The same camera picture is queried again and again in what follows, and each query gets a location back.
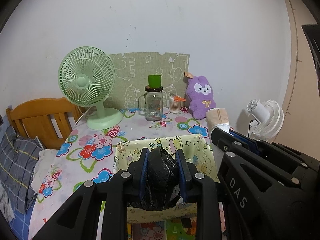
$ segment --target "cotton swab container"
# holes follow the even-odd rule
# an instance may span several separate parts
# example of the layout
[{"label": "cotton swab container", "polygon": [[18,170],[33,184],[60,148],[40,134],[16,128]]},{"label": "cotton swab container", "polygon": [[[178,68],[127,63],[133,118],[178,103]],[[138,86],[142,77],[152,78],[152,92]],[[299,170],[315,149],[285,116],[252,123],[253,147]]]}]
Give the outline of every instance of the cotton swab container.
[{"label": "cotton swab container", "polygon": [[169,96],[169,112],[174,114],[179,113],[184,101],[186,101],[184,98],[174,95]]}]

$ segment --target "black lid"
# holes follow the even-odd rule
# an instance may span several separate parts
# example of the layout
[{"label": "black lid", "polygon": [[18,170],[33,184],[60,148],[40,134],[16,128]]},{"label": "black lid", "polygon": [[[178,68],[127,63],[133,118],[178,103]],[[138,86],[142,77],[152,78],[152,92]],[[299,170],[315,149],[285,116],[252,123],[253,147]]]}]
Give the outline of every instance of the black lid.
[{"label": "black lid", "polygon": [[149,88],[149,86],[145,86],[144,90],[146,92],[161,92],[163,90],[163,87],[159,87],[159,88]]}]

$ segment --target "green fan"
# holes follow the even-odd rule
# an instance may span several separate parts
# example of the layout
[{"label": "green fan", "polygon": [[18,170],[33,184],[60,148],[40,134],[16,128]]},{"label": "green fan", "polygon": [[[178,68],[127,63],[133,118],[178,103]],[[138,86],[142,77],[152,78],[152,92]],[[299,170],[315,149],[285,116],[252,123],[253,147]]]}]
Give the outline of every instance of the green fan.
[{"label": "green fan", "polygon": [[93,47],[71,51],[60,64],[58,81],[63,95],[71,103],[97,107],[97,111],[88,117],[89,128],[103,130],[122,120],[119,110],[103,106],[115,83],[115,68],[103,51]]}]

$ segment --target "fabric storage basket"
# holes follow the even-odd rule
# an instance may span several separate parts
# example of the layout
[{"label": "fabric storage basket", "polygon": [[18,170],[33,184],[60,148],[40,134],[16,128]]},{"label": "fabric storage basket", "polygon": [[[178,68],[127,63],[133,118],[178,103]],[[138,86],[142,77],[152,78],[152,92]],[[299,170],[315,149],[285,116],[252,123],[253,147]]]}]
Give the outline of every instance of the fabric storage basket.
[{"label": "fabric storage basket", "polygon": [[[122,141],[116,146],[113,173],[117,173],[119,170],[127,170],[131,162],[137,161],[140,158],[142,148],[145,147],[153,150],[159,146],[166,149],[173,158],[176,150],[183,150],[187,162],[194,163],[199,172],[219,182],[212,149],[201,134]],[[128,223],[162,221],[164,219],[196,214],[196,210],[196,203],[185,204],[182,198],[175,207],[158,212],[128,207]]]}]

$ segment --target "white fan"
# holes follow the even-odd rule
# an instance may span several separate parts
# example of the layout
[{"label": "white fan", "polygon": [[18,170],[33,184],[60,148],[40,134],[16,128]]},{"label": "white fan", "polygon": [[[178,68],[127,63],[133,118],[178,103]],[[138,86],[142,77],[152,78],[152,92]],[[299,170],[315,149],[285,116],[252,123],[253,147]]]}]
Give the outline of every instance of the white fan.
[{"label": "white fan", "polygon": [[278,134],[284,121],[284,113],[276,101],[266,100],[261,103],[252,99],[247,111],[256,120],[256,126],[251,131],[256,139],[266,141]]}]

